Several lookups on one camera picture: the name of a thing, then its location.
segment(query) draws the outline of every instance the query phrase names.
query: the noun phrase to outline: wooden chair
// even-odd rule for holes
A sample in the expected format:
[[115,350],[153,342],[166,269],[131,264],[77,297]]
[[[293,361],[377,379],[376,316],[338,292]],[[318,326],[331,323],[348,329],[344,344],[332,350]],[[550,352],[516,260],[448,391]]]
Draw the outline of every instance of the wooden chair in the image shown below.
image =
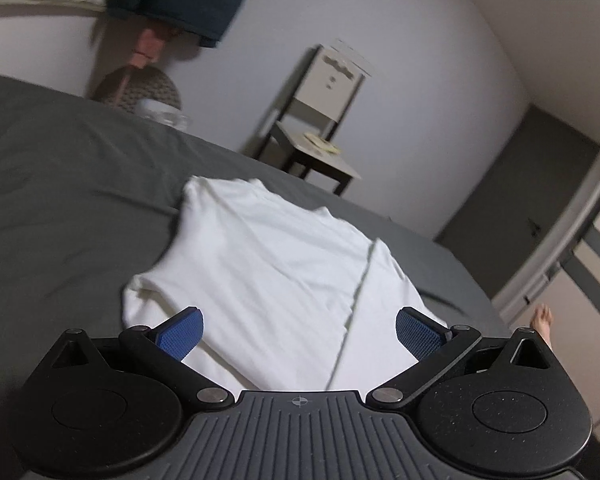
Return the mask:
[[[265,136],[254,158],[260,159],[273,137],[286,155],[282,171],[288,173],[294,164],[301,164],[304,170],[300,178],[305,179],[311,170],[317,171],[338,181],[333,192],[337,195],[342,194],[351,180],[360,178],[360,175],[340,154],[320,150],[304,134],[315,133],[331,141],[364,79],[362,70],[342,54],[323,46],[318,48],[311,65],[278,113],[276,122]],[[301,103],[317,112],[327,121],[327,126],[315,131],[302,123],[285,121],[295,103]]]

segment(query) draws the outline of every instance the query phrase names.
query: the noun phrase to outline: door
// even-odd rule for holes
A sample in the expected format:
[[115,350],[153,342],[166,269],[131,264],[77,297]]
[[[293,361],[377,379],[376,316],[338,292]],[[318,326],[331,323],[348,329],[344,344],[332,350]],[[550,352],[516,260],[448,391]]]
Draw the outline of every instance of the door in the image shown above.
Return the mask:
[[599,150],[597,143],[532,106],[436,241],[492,298],[554,225]]

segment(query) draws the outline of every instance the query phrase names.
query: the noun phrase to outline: chair seat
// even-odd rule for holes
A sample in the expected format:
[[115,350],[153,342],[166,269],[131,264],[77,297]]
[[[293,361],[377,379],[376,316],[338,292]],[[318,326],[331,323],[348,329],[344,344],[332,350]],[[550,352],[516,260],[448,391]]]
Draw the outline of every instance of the chair seat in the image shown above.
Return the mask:
[[304,136],[304,131],[291,131],[288,126],[276,121],[271,129],[271,136],[286,152],[298,150],[298,152],[326,164],[343,174],[352,178],[361,178],[360,174],[344,161],[341,155],[327,153],[318,149],[309,139]]

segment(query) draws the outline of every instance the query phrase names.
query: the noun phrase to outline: gray bed sheet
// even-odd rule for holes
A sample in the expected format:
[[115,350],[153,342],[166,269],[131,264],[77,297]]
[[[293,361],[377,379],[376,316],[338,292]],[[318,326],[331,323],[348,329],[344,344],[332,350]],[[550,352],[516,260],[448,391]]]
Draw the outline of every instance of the gray bed sheet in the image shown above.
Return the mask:
[[169,246],[191,175],[258,178],[381,238],[449,324],[508,336],[446,249],[253,159],[95,102],[0,76],[0,478],[15,478],[5,408],[59,334],[122,328],[121,291]]

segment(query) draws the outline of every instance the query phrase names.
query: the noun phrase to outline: bare foot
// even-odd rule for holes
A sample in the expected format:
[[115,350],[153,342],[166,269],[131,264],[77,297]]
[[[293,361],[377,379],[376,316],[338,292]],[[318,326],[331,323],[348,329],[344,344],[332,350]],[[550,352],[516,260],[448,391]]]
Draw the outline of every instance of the bare foot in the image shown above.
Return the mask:
[[554,315],[551,313],[549,306],[544,303],[536,305],[536,310],[531,317],[529,326],[542,336],[542,339],[544,339],[549,348],[551,348],[549,332],[551,331],[552,322],[554,322]]

